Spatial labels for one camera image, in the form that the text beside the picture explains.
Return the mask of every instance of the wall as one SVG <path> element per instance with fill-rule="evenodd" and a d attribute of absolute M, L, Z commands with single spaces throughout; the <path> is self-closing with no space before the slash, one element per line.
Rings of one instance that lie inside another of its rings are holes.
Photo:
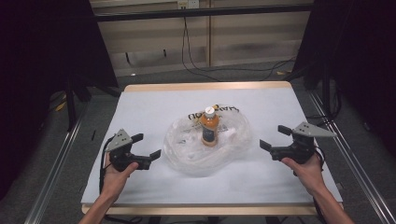
<path fill-rule="evenodd" d="M 308 4 L 312 0 L 201 0 L 202 7 L 253 7 Z M 94 13 L 140 12 L 177 9 L 177 1 L 91 0 Z M 259 63 L 287 60 L 297 55 L 309 12 L 269 13 L 187 18 L 191 54 L 197 66 Z M 181 48 L 184 20 L 181 18 L 146 21 L 100 22 L 99 27 L 117 76 L 130 75 L 141 66 L 157 67 L 151 72 L 183 69 Z M 133 65 L 126 62 L 131 52 Z M 153 52 L 152 65 L 141 56 Z"/>

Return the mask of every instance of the aluminum rail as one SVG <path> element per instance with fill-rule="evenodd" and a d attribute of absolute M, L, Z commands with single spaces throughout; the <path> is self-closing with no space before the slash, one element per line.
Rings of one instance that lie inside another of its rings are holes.
<path fill-rule="evenodd" d="M 185 10 L 176 9 L 176 10 L 147 11 L 147 12 L 102 13 L 102 14 L 94 14 L 93 19 L 95 19 L 96 21 L 136 21 L 136 20 L 184 18 L 184 17 L 299 12 L 299 11 L 311 11 L 313 8 L 314 8 L 314 4 L 276 5 L 276 6 L 263 6 L 263 7 L 209 7 L 209 8 L 194 8 L 194 9 L 185 9 Z"/>
<path fill-rule="evenodd" d="M 309 93 L 311 100 L 314 103 L 314 106 L 316 107 L 319 114 L 321 116 L 325 116 L 326 114 L 324 109 L 322 108 L 322 102 L 318 94 L 315 91 L 311 91 Z M 335 144 L 340 149 L 340 152 L 344 156 L 347 165 L 349 166 L 353 175 L 356 177 L 358 183 L 361 185 L 361 189 L 366 194 L 367 199 L 371 203 L 381 222 L 384 224 L 396 223 L 396 219 L 391 213 L 383 196 L 362 168 L 361 164 L 359 163 L 358 159 L 356 158 L 355 154 L 347 143 L 347 140 L 341 134 L 337 125 L 333 121 L 329 121 L 327 123 L 327 128 L 329 129 L 329 131 L 337 133 L 337 136 L 334 137 Z"/>
<path fill-rule="evenodd" d="M 79 116 L 76 125 L 69 133 L 67 133 L 67 136 L 64 139 L 64 143 L 58 153 L 58 157 L 56 158 L 55 163 L 53 163 L 52 168 L 49 172 L 47 180 L 41 188 L 40 193 L 35 198 L 35 203 L 33 204 L 32 209 L 30 210 L 27 218 L 25 219 L 25 224 L 40 223 L 41 218 L 43 217 L 44 212 L 47 208 L 47 205 L 50 202 L 50 197 L 55 189 L 55 185 L 59 179 L 62 168 L 64 167 L 67 155 L 71 147 L 73 146 L 74 140 L 76 139 L 79 127 L 81 125 L 81 121 L 84 118 L 88 109 L 88 104 L 89 103 L 83 105 L 83 108 L 81 109 L 81 115 Z"/>

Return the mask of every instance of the wooden table edge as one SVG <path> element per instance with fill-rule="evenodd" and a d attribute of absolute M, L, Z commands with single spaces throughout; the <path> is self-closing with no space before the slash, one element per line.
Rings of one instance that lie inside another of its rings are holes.
<path fill-rule="evenodd" d="M 90 206 L 83 204 L 85 214 Z M 315 216 L 313 204 L 236 206 L 113 206 L 108 215 L 134 216 Z"/>
<path fill-rule="evenodd" d="M 291 85 L 287 81 L 137 84 L 128 85 L 124 91 L 198 91 L 266 88 L 291 88 Z"/>

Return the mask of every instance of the orange bottle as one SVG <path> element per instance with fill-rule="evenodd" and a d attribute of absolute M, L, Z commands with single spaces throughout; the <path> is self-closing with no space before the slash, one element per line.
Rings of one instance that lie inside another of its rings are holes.
<path fill-rule="evenodd" d="M 202 142 L 207 147 L 213 147 L 218 142 L 219 116 L 215 108 L 207 107 L 205 113 L 200 117 L 202 125 Z"/>

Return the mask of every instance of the bottle label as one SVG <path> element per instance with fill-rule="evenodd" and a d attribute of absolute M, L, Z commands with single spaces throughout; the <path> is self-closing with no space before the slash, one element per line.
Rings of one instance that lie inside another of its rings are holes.
<path fill-rule="evenodd" d="M 202 138 L 206 142 L 213 142 L 215 141 L 215 132 L 213 130 L 207 129 L 206 127 L 203 127 Z"/>

